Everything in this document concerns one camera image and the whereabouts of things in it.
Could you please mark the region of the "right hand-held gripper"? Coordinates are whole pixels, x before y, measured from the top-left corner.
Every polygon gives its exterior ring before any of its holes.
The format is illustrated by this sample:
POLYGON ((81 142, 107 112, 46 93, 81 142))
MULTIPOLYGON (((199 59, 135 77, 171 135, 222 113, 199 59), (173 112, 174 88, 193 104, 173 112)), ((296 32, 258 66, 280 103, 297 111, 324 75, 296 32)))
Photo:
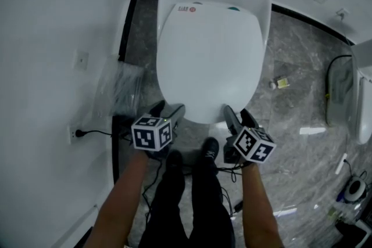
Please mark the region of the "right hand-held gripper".
POLYGON ((229 105, 225 105, 223 114, 232 135, 224 145, 224 162, 236 164, 243 159, 251 163, 265 163, 277 147, 270 135, 257 129, 257 121, 246 109, 241 110, 240 120, 229 105))

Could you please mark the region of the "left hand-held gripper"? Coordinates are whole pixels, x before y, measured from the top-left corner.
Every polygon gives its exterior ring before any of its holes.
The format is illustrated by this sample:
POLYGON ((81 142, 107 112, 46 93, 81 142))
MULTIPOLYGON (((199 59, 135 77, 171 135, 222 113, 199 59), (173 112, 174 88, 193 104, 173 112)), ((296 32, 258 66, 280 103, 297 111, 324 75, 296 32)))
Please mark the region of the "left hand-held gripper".
POLYGON ((170 105, 170 114, 161 117, 165 100, 154 103, 149 113, 143 114, 131 125, 131 142, 151 159, 165 159, 173 141, 173 129, 185 116, 185 105, 170 105))

